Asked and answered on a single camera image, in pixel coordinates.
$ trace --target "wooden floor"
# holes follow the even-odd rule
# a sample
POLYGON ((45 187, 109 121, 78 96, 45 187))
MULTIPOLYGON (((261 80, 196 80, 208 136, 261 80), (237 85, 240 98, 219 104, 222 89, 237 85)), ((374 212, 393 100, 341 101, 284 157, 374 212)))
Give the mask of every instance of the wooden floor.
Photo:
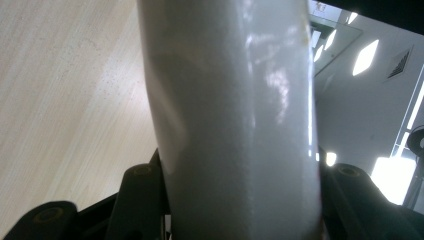
POLYGON ((136 0, 0 0, 0 238, 31 208, 118 191, 156 139, 136 0))

